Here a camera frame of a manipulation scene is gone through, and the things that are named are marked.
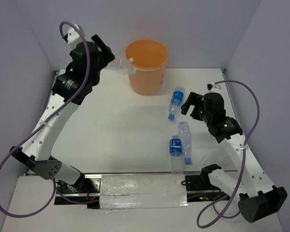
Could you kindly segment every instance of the white wall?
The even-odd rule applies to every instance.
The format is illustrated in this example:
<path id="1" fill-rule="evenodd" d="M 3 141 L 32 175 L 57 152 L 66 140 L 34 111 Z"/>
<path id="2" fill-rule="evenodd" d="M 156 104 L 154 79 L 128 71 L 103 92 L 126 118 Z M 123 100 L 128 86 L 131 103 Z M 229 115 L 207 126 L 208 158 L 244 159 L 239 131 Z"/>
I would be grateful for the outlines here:
<path id="1" fill-rule="evenodd" d="M 258 161 L 288 198 L 279 212 L 290 232 L 290 0 L 262 0 L 226 72 L 228 79 L 249 85 L 261 107 L 260 123 L 250 146 Z M 245 131 L 256 117 L 249 93 L 231 86 Z"/>
<path id="2" fill-rule="evenodd" d="M 12 0 L 0 0 L 0 162 L 34 128 L 45 107 L 52 68 Z M 7 208 L 24 168 L 14 158 L 0 173 L 0 202 Z M 0 212 L 0 231 L 4 215 Z"/>
<path id="3" fill-rule="evenodd" d="M 226 68 L 260 0 L 15 0 L 50 63 L 70 62 L 58 26 L 68 20 L 98 34 L 115 55 L 140 38 L 163 42 L 168 67 Z"/>

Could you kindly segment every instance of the blue label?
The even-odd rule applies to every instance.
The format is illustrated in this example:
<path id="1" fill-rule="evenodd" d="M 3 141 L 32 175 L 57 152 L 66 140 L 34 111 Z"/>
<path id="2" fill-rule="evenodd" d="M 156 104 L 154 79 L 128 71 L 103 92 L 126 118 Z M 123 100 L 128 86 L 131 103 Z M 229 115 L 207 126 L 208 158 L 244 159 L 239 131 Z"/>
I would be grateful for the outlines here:
<path id="1" fill-rule="evenodd" d="M 170 140 L 170 153 L 172 152 L 182 152 L 182 142 L 180 139 L 171 139 Z"/>
<path id="2" fill-rule="evenodd" d="M 182 101 L 184 98 L 184 93 L 181 91 L 174 91 L 173 96 L 172 96 L 172 100 L 173 99 L 177 99 L 179 101 Z"/>

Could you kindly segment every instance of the white robotic arm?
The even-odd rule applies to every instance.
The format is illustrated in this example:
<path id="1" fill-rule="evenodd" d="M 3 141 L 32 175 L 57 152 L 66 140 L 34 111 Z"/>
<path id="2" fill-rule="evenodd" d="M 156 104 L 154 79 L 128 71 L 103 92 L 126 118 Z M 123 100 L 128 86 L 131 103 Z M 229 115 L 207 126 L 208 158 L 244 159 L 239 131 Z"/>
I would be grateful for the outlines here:
<path id="1" fill-rule="evenodd" d="M 209 93 L 199 95 L 191 92 L 187 101 L 182 105 L 182 114 L 187 114 L 191 105 L 194 109 L 190 116 L 204 121 L 208 131 L 226 150 L 238 171 L 242 170 L 243 149 L 245 149 L 245 166 L 239 188 L 234 201 L 248 222 L 254 222 L 272 213 L 278 212 L 287 197 L 283 187 L 277 188 L 274 182 L 265 174 L 254 157 L 250 148 L 245 145 L 245 136 L 234 118 L 226 116 L 224 100 L 219 94 L 220 87 L 209 84 Z M 232 196 L 238 180 L 226 174 L 221 167 L 212 164 L 202 168 L 200 177 L 186 176 L 185 185 L 218 187 Z"/>
<path id="2" fill-rule="evenodd" d="M 84 35 L 83 29 L 78 25 L 75 26 Z M 34 131 L 42 124 L 44 127 L 12 154 L 37 175 L 46 180 L 56 178 L 64 181 L 74 192 L 82 188 L 85 175 L 52 157 L 51 151 L 68 119 L 78 109 L 85 96 L 92 91 L 92 87 L 99 83 L 100 70 L 115 59 L 111 49 L 97 35 L 91 38 L 93 42 L 86 40 L 90 53 L 90 72 L 85 87 L 72 102 L 45 122 L 78 90 L 86 73 L 87 59 L 82 39 L 73 28 L 68 29 L 65 40 L 71 49 L 70 56 L 73 61 L 66 68 L 66 72 L 57 77 L 48 105 Z"/>

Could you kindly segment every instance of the plastic bucket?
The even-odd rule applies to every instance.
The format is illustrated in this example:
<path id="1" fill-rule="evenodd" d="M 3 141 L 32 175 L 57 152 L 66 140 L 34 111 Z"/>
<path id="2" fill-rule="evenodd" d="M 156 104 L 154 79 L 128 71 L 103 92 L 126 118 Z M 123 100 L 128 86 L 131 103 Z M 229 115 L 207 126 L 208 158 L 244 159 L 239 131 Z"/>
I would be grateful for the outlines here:
<path id="1" fill-rule="evenodd" d="M 143 95 L 157 93 L 162 86 L 168 56 L 167 48 L 156 40 L 142 39 L 129 44 L 125 57 L 136 69 L 135 74 L 129 74 L 132 89 Z"/>

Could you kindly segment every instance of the purple cable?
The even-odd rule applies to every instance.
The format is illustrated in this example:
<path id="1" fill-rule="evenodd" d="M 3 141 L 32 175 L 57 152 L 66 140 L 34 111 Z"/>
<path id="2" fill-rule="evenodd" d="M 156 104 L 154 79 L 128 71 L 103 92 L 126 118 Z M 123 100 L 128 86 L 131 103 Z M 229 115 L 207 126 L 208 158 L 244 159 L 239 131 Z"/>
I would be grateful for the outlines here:
<path id="1" fill-rule="evenodd" d="M 217 195 L 217 196 L 213 199 L 213 202 L 215 202 L 215 203 L 213 204 L 213 208 L 214 208 L 214 211 L 215 211 L 217 214 L 219 214 L 219 212 L 218 212 L 218 210 L 216 209 L 215 204 L 218 202 L 218 201 L 216 201 L 216 199 L 218 198 L 218 196 L 220 196 L 220 195 Z M 240 214 L 240 211 L 238 211 L 238 212 L 237 212 L 236 214 L 234 214 L 233 216 L 222 216 L 222 218 L 231 219 L 231 218 L 235 218 L 235 217 L 239 216 L 239 214 Z"/>
<path id="2" fill-rule="evenodd" d="M 249 131 L 247 137 L 245 138 L 245 141 L 244 141 L 244 146 L 247 144 L 251 134 L 253 133 L 253 131 L 255 130 L 257 124 L 258 124 L 258 121 L 259 121 L 259 117 L 260 117 L 260 106 L 259 106 L 259 102 L 258 102 L 258 99 L 256 97 L 256 95 L 254 94 L 254 92 L 247 86 L 245 85 L 244 83 L 242 82 L 239 82 L 239 81 L 233 81 L 233 80 L 224 80 L 224 81 L 218 81 L 218 82 L 215 82 L 215 85 L 216 84 L 220 84 L 220 83 L 226 83 L 226 82 L 232 82 L 232 83 L 238 83 L 242 86 L 244 86 L 250 93 L 251 95 L 253 96 L 255 102 L 256 102 L 256 105 L 257 105 L 257 118 L 256 118 L 256 121 L 253 125 L 253 127 L 251 128 L 251 130 Z M 237 180 L 237 183 L 235 185 L 235 188 L 234 188 L 234 191 L 232 193 L 232 195 L 230 196 L 230 199 L 228 201 L 228 203 L 226 204 L 226 206 L 223 208 L 223 210 L 218 214 L 218 216 L 212 220 L 210 223 L 206 224 L 206 225 L 200 225 L 200 217 L 202 215 L 202 213 L 209 207 L 211 207 L 212 205 L 214 205 L 216 202 L 220 201 L 221 199 L 219 199 L 218 201 L 216 202 L 211 202 L 210 204 L 208 204 L 206 207 L 204 207 L 198 217 L 197 217 L 197 225 L 199 228 L 201 229 L 205 229 L 205 228 L 208 228 L 212 225 L 214 225 L 220 218 L 222 218 L 222 216 L 225 214 L 225 212 L 228 210 L 230 204 L 232 203 L 236 193 L 237 193 L 237 190 L 241 184 L 241 181 L 242 181 L 242 177 L 243 177 L 243 174 L 244 174 L 244 168 L 245 168 L 245 160 L 246 160 L 246 149 L 243 149 L 243 161 L 242 161 L 242 165 L 241 165 L 241 171 L 240 171 L 240 174 L 239 174 L 239 177 L 238 177 L 238 180 Z"/>
<path id="3" fill-rule="evenodd" d="M 79 89 L 73 94 L 73 96 L 71 96 L 61 107 L 59 107 L 54 113 L 52 113 L 46 120 L 45 122 L 48 122 L 53 116 L 55 116 L 60 110 L 62 110 L 64 107 L 66 107 L 67 104 L 69 104 L 71 101 L 73 101 L 73 99 L 82 91 L 82 89 L 84 88 L 88 76 L 89 76 L 89 71 L 90 71 L 90 55 L 89 55 L 89 48 L 86 42 L 86 39 L 84 38 L 83 34 L 81 33 L 81 31 L 74 26 L 72 23 L 67 22 L 67 21 L 63 21 L 60 23 L 59 26 L 59 30 L 60 30 L 60 34 L 62 36 L 62 38 L 64 38 L 64 34 L 62 31 L 62 27 L 63 25 L 69 25 L 70 27 L 72 27 L 81 37 L 84 46 L 85 46 L 85 50 L 86 50 L 86 57 L 87 57 L 87 67 L 86 67 L 86 74 L 84 77 L 84 80 L 81 84 L 81 86 L 79 87 Z M 32 136 L 34 136 L 36 133 L 38 133 L 42 128 L 44 127 L 44 125 L 39 126 L 34 132 L 32 132 L 27 138 L 25 138 L 23 141 L 21 141 L 18 145 L 16 145 L 2 160 L 2 162 L 0 163 L 0 170 L 2 169 L 2 167 L 4 166 L 5 162 L 7 161 L 7 159 L 17 150 L 21 147 L 22 144 L 24 144 L 26 141 L 28 141 Z M 5 210 L 1 205 L 0 205 L 0 211 L 3 212 L 5 215 L 13 217 L 13 218 L 27 218 L 27 217 L 31 217 L 33 215 L 38 214 L 39 212 L 41 212 L 42 210 L 44 210 L 52 201 L 54 195 L 56 193 L 56 185 L 54 185 L 54 190 L 53 190 L 53 194 L 51 196 L 51 198 L 49 199 L 49 201 L 46 203 L 46 205 L 44 205 L 41 209 L 30 213 L 30 214 L 24 214 L 24 215 L 17 215 L 17 214 L 12 214 L 10 212 L 8 212 L 7 210 Z"/>
<path id="4" fill-rule="evenodd" d="M 56 181 L 55 179 L 53 179 L 53 183 L 54 183 L 54 188 L 56 189 L 57 193 L 63 198 L 65 199 L 66 201 L 68 202 L 71 202 L 73 204 L 90 204 L 90 203 L 94 203 L 94 202 L 98 202 L 99 199 L 97 200 L 93 200 L 93 201 L 89 201 L 89 202 L 75 202 L 75 201 L 72 201 L 70 200 L 69 198 L 65 197 L 61 192 L 59 192 L 58 188 L 56 187 Z"/>

